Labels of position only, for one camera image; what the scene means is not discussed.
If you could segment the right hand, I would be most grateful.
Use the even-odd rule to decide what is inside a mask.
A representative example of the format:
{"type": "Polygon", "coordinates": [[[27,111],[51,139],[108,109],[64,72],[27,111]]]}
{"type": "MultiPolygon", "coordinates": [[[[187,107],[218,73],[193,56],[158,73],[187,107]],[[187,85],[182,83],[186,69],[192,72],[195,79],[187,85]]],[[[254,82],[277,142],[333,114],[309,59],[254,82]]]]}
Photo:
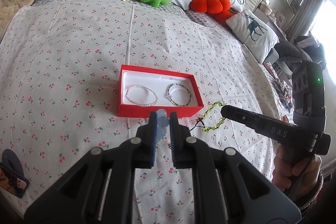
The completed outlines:
{"type": "Polygon", "coordinates": [[[291,176],[298,177],[303,169],[309,164],[303,173],[301,185],[291,198],[293,201],[309,194],[317,185],[319,173],[321,169],[322,159],[319,155],[314,155],[312,159],[309,157],[298,162],[296,165],[285,161],[286,149],[280,145],[274,158],[274,170],[272,184],[281,191],[289,189],[291,186],[291,176]]]}

